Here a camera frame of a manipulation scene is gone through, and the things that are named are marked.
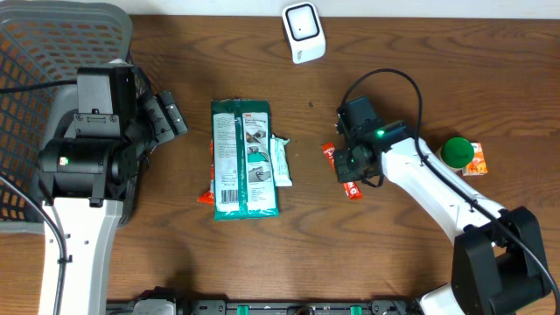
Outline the red Nescafe stick sachet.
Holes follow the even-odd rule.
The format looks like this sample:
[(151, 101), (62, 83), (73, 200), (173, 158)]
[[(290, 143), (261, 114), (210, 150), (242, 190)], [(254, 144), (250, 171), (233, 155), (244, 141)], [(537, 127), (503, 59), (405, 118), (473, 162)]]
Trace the red Nescafe stick sachet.
[[(334, 152), (335, 152), (334, 144), (333, 143), (323, 144), (322, 145), (322, 151), (323, 151), (324, 155), (326, 156), (326, 158), (328, 159), (329, 164), (334, 169), (335, 168), (335, 165), (334, 165)], [(345, 189), (346, 196), (350, 200), (360, 200), (360, 199), (363, 198), (363, 194), (362, 194), (360, 188), (357, 186), (357, 184), (355, 182), (345, 182), (342, 185)]]

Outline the pale green wipes packet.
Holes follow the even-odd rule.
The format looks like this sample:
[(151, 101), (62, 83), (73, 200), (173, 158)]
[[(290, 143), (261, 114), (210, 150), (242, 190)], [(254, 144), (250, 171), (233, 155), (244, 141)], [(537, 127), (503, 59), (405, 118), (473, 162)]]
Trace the pale green wipes packet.
[(270, 141), (275, 185), (277, 187), (293, 186), (286, 155), (286, 145), (290, 140), (272, 136)]

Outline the red snack packet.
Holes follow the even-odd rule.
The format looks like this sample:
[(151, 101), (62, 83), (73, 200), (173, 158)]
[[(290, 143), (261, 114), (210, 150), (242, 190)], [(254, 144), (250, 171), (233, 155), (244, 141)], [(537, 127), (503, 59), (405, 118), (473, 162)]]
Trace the red snack packet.
[[(214, 157), (214, 141), (210, 142), (210, 153), (211, 158)], [(210, 167), (210, 184), (206, 192), (202, 193), (198, 197), (198, 202), (202, 204), (207, 204), (213, 206), (215, 203), (215, 193), (214, 193), (214, 159), (212, 159)]]

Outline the green snack packet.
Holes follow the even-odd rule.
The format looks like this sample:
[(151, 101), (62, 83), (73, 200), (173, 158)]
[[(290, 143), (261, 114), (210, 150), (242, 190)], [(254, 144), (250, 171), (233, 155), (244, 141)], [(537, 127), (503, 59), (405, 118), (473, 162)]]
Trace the green snack packet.
[(270, 103), (213, 100), (211, 114), (214, 218), (237, 221), (277, 217)]

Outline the green lid jar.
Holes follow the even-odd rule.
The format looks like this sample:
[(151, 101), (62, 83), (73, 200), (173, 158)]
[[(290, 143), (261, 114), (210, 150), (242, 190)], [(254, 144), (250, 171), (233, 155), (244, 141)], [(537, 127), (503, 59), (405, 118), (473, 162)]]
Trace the green lid jar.
[(463, 137), (453, 137), (437, 151), (440, 160), (453, 170), (464, 168), (473, 159), (472, 144)]

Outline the small orange carton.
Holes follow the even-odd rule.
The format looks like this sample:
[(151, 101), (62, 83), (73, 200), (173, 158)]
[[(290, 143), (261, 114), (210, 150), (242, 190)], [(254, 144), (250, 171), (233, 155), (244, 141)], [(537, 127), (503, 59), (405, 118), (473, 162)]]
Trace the small orange carton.
[(481, 143), (472, 143), (473, 158), (463, 169), (463, 176), (481, 176), (487, 174), (487, 164)]

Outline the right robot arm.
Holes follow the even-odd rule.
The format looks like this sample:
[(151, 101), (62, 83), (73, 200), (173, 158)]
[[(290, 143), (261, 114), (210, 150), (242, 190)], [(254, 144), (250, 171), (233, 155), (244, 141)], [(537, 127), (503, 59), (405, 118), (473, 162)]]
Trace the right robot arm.
[(373, 178), (402, 188), (453, 245), (451, 281), (415, 301), (417, 314), (514, 314), (556, 293), (537, 218), (507, 210), (443, 164), (405, 122), (386, 124), (368, 98), (337, 109), (343, 148), (334, 153), (339, 182)]

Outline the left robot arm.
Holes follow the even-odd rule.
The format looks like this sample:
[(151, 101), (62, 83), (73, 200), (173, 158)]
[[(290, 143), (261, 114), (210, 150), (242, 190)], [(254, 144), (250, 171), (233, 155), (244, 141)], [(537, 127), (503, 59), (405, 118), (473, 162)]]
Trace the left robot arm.
[(116, 231), (130, 219), (136, 186), (159, 145), (188, 131), (168, 91), (121, 59), (82, 66), (57, 97), (66, 112), (38, 155), (45, 229), (41, 314), (102, 314)]

